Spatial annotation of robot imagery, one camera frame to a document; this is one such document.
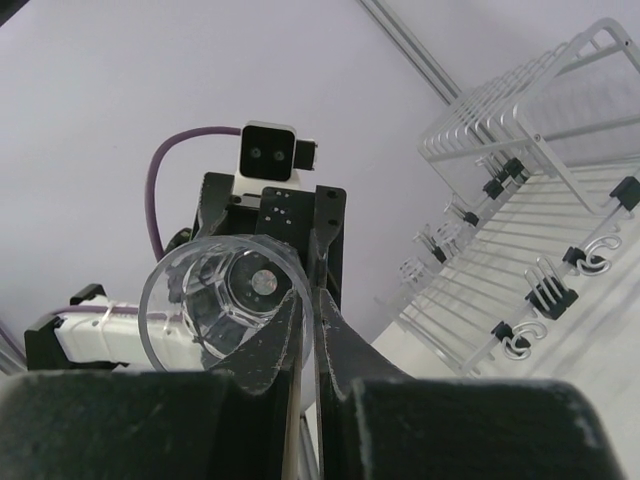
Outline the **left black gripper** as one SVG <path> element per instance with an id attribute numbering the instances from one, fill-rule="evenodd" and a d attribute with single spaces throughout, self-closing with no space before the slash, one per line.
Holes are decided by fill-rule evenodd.
<path id="1" fill-rule="evenodd" d="M 299 254 L 315 296 L 325 289 L 342 304 L 346 191 L 318 185 L 314 191 L 267 187 L 259 196 L 233 194 L 230 174 L 204 175 L 194 222 L 177 234 L 168 251 L 206 236 L 268 235 Z"/>

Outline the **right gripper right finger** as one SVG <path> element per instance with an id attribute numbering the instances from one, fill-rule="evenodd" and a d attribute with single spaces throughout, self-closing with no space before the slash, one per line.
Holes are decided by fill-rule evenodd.
<path id="1" fill-rule="evenodd" d="M 621 479 L 587 398 L 548 380 L 416 379 L 312 294 L 325 479 Z"/>

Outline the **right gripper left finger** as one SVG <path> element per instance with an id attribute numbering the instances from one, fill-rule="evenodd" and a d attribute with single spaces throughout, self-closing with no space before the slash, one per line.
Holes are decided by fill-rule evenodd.
<path id="1" fill-rule="evenodd" d="M 293 479 L 302 302 L 211 372 L 42 371 L 1 391 L 5 479 Z"/>

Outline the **clear plastic cup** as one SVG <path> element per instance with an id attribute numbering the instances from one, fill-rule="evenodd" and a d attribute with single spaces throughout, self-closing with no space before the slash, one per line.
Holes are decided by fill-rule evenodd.
<path id="1" fill-rule="evenodd" d="M 268 235 L 210 236 L 166 254 L 138 310 L 143 351 L 157 371 L 210 370 L 271 323 L 284 299 L 302 307 L 302 357 L 312 300 L 298 252 Z"/>

